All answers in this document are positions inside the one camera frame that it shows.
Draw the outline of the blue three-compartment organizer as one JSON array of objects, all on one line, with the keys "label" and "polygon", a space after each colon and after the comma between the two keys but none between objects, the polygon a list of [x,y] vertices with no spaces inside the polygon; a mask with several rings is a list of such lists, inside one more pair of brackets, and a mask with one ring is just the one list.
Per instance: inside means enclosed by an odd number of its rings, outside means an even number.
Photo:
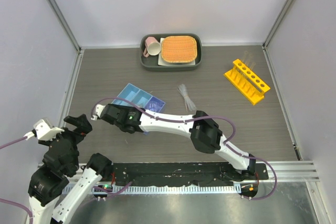
[{"label": "blue three-compartment organizer", "polygon": [[134,86],[131,83],[128,83],[117,97],[130,101],[134,103],[136,106],[143,108],[145,110],[147,110],[146,106],[150,101],[156,101],[160,104],[160,107],[161,107],[160,112],[157,112],[157,113],[161,113],[164,111],[164,107],[165,107],[164,101]]}]

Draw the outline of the clear glass beaker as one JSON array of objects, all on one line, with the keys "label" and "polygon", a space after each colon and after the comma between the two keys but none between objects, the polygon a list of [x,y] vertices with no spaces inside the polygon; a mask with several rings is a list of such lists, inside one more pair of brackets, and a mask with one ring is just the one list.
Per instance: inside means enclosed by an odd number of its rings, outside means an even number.
[{"label": "clear glass beaker", "polygon": [[150,101],[146,108],[152,112],[160,112],[161,110],[160,104],[156,101]]}]

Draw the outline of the bundle of plastic pipettes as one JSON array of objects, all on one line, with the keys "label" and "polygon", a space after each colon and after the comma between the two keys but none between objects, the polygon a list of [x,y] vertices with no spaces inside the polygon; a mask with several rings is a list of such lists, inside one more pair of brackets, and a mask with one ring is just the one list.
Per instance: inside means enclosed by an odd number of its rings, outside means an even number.
[{"label": "bundle of plastic pipettes", "polygon": [[180,84],[177,87],[178,92],[180,93],[180,95],[183,97],[184,100],[184,104],[186,107],[187,111],[196,111],[196,105],[195,103],[191,100],[187,88],[185,86],[185,84]]}]

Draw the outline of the yellow test tube rack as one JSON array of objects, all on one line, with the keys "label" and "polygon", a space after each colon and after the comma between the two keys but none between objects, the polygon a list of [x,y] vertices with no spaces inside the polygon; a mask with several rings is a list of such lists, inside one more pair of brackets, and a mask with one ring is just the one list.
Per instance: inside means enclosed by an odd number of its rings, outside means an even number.
[{"label": "yellow test tube rack", "polygon": [[240,59],[233,61],[233,67],[224,73],[224,77],[252,104],[256,105],[265,98],[265,93],[270,90]]}]

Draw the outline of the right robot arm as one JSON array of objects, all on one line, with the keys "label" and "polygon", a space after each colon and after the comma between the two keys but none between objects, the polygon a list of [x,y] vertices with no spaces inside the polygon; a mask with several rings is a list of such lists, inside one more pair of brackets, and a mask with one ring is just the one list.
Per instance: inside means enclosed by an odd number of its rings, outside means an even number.
[{"label": "right robot arm", "polygon": [[250,179],[256,173],[253,156],[230,142],[236,134],[236,126],[222,116],[209,116],[203,111],[196,111],[194,115],[172,115],[111,103],[96,105],[92,119],[103,120],[130,134],[163,132],[180,135],[189,138],[197,151],[216,154],[228,161],[242,179]]}]

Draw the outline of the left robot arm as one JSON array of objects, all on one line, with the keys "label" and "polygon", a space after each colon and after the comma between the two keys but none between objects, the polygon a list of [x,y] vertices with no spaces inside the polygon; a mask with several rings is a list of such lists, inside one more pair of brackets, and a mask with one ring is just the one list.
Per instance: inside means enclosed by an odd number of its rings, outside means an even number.
[{"label": "left robot arm", "polygon": [[80,168],[78,144],[92,131],[85,114],[67,116],[64,122],[75,128],[54,127],[43,118],[25,134],[27,139],[36,137],[39,144],[48,147],[42,166],[32,174],[29,183],[29,223],[69,223],[96,183],[111,177],[112,161],[100,153],[93,154],[68,195],[59,199]]}]

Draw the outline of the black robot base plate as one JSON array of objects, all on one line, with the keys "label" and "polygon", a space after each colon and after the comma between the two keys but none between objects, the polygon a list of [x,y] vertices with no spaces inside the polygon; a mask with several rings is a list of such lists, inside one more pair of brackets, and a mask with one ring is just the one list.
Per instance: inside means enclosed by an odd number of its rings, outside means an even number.
[{"label": "black robot base plate", "polygon": [[255,172],[239,172],[228,162],[187,163],[114,163],[113,169],[103,176],[101,182],[110,185],[140,187],[182,187],[196,185],[226,186],[234,182],[267,180],[266,165],[256,164]]}]

